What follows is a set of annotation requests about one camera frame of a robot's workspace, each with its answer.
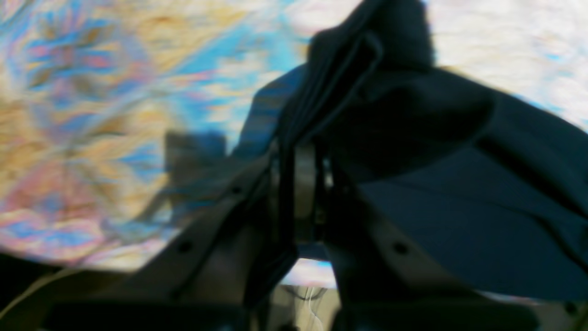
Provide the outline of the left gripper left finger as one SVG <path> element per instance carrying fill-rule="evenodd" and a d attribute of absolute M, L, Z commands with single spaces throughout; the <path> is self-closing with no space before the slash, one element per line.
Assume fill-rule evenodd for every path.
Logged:
<path fill-rule="evenodd" d="M 86 299 L 55 304 L 47 331 L 257 331 L 253 311 L 297 253 L 279 219 L 277 146 L 149 264 Z"/>

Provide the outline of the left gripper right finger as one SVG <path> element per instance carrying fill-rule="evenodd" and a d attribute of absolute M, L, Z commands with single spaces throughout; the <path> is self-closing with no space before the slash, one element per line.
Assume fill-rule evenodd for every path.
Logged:
<path fill-rule="evenodd" d="M 334 331 L 537 331 L 529 308 L 500 303 L 451 275 L 370 205 L 321 144 L 312 145 L 312 238 L 339 290 Z"/>

